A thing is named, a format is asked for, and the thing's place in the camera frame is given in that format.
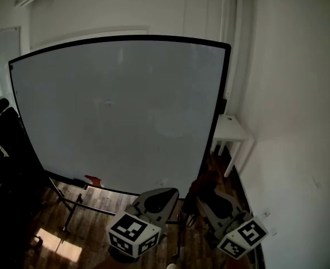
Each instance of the wooden floor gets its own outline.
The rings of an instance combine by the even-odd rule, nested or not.
[[[82,190],[60,182],[56,182],[56,185],[68,199],[75,200],[81,193],[83,204],[112,212],[124,210],[136,198],[93,187]],[[237,197],[231,179],[222,180],[219,190]],[[51,189],[44,191],[43,199],[47,202],[47,207],[34,218],[29,233],[42,236],[44,243],[40,248],[30,247],[26,253],[24,268],[91,269],[108,256],[109,244],[106,241],[105,228],[112,216],[78,207],[68,227],[71,233],[67,234],[62,231],[62,227],[69,215],[68,209],[57,202],[57,195]],[[171,220],[176,220],[181,204],[182,201],[179,201]],[[176,253],[178,226],[167,226],[167,237],[159,246],[141,256],[134,264],[134,269],[165,269],[171,263],[176,263],[179,269],[220,268],[226,255],[217,249],[210,250],[203,237],[206,226],[201,218],[183,234],[181,257],[177,261],[172,256]]]

